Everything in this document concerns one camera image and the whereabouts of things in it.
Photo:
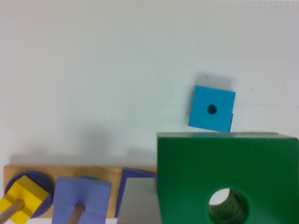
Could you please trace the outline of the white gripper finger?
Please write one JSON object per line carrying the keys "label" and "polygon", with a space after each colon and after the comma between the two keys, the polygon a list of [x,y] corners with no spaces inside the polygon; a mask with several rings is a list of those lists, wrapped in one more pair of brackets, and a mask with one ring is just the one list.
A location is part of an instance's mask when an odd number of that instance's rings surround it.
{"label": "white gripper finger", "polygon": [[154,178],[128,178],[117,224],[162,224]]}

